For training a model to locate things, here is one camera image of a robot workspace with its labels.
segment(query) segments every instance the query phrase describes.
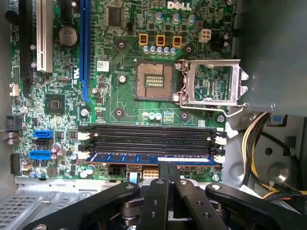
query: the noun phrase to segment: white pci slot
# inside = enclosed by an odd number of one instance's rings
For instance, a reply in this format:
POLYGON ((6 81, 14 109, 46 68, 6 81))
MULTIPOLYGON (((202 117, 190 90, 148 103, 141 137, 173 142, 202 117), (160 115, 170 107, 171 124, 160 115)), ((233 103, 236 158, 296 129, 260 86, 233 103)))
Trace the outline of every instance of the white pci slot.
POLYGON ((36 0, 37 71, 52 73, 53 0, 36 0))

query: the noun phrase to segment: pci express slot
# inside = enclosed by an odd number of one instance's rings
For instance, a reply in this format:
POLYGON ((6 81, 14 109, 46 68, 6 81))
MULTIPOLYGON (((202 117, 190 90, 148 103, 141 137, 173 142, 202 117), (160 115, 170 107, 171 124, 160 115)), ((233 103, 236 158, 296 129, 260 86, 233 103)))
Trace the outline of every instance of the pci express slot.
POLYGON ((30 99, 30 87, 33 81, 33 61, 30 45, 32 41, 32 0, 19 0, 19 42, 20 42, 20 78, 23 82, 23 94, 30 99))
POLYGON ((87 97, 87 83, 90 68, 91 0, 80 0, 80 67, 79 78, 83 84, 83 99, 87 97))

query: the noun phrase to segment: white connector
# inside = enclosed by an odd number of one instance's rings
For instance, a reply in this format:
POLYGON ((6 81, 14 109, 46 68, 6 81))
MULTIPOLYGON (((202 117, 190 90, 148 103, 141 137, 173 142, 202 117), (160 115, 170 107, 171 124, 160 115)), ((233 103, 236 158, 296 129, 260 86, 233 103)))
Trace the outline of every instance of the white connector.
POLYGON ((36 0, 37 71, 53 71, 53 0, 36 0))
POLYGON ((211 40, 211 30, 202 29, 198 36, 198 41, 202 43, 208 43, 211 40))

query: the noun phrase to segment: integrated circuit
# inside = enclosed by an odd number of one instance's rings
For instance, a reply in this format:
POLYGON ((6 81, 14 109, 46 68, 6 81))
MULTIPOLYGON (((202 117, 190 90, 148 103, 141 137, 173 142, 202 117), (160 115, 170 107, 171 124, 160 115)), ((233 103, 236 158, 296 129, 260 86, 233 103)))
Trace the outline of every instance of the integrated circuit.
POLYGON ((65 114, 65 95, 64 94, 45 94, 45 113, 49 115, 65 114))
POLYGON ((123 26, 123 8, 118 6, 109 6, 107 9, 107 24, 109 27, 122 28, 123 26))

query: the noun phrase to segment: dell logo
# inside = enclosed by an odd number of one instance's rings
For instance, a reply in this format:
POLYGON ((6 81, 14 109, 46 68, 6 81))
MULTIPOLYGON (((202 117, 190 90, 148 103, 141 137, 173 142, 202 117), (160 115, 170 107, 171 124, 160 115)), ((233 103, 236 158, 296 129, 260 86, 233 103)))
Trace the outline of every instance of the dell logo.
POLYGON ((172 1, 168 1, 167 2, 167 8, 168 9, 176 9, 176 10, 183 10, 183 11, 191 11, 191 7, 190 7, 190 3, 187 3, 187 7, 184 6, 184 3, 180 3, 180 2, 172 2, 172 1))

